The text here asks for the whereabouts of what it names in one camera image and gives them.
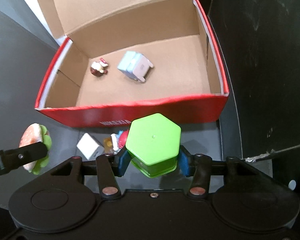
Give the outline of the red cardboard shoe box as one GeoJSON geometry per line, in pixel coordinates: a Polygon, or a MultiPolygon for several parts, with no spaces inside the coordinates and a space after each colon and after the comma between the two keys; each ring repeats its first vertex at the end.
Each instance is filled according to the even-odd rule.
{"type": "Polygon", "coordinates": [[[218,120],[229,87],[199,0],[37,0],[64,38],[35,109],[70,127],[218,120]]]}

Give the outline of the white power adapter cube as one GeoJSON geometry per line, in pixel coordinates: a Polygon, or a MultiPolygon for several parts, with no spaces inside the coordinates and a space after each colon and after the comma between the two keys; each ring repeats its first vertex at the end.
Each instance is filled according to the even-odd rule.
{"type": "Polygon", "coordinates": [[[77,148],[87,160],[95,159],[104,153],[104,147],[88,133],[84,133],[79,139],[77,148]]]}

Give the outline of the light blue white charger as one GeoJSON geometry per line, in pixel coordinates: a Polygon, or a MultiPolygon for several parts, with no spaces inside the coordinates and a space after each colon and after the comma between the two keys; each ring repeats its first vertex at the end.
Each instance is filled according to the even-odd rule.
{"type": "Polygon", "coordinates": [[[136,51],[126,51],[117,69],[130,79],[146,82],[145,76],[154,65],[143,55],[136,51]]]}

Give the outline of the black cabinet panel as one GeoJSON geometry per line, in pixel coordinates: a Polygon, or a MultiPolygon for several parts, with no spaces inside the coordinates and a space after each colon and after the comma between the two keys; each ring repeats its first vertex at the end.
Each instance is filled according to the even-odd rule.
{"type": "Polygon", "coordinates": [[[224,155],[300,147],[300,0],[200,0],[225,64],[224,155]]]}

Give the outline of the grey leather headboard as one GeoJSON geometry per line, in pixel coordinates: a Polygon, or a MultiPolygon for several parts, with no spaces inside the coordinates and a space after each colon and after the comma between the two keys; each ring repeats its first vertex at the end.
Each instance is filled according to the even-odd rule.
{"type": "Polygon", "coordinates": [[[0,12],[0,150],[18,147],[32,123],[47,127],[52,139],[49,163],[42,172],[77,154],[79,131],[34,109],[39,87],[55,54],[38,37],[0,12]]]}

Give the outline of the green hexagonal container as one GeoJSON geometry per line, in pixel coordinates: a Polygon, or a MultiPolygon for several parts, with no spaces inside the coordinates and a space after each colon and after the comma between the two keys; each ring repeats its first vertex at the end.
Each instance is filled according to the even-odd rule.
{"type": "Polygon", "coordinates": [[[148,178],[174,171],[181,128],[160,113],[132,121],[125,147],[133,165],[148,178]]]}

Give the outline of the toy hamburger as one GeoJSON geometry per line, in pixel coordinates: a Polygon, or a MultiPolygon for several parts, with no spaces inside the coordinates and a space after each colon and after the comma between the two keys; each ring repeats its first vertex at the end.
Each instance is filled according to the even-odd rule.
{"type": "Polygon", "coordinates": [[[19,148],[25,147],[23,152],[23,168],[29,173],[38,175],[41,169],[49,163],[49,150],[52,146],[50,133],[44,125],[31,124],[21,136],[19,148]]]}

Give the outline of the small brown-haired doll figurine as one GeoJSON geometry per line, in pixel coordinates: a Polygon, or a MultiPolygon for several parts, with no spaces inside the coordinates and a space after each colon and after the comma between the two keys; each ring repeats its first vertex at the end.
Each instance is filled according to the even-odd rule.
{"type": "Polygon", "coordinates": [[[103,58],[100,58],[98,61],[94,61],[90,65],[90,72],[95,77],[101,77],[108,73],[108,66],[107,62],[103,58]]]}

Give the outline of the red crab keychain toy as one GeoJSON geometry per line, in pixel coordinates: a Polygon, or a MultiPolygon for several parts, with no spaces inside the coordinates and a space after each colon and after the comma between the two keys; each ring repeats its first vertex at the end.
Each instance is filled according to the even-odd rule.
{"type": "Polygon", "coordinates": [[[119,131],[118,133],[112,133],[110,136],[103,140],[104,153],[105,154],[117,154],[126,144],[129,130],[119,131]]]}

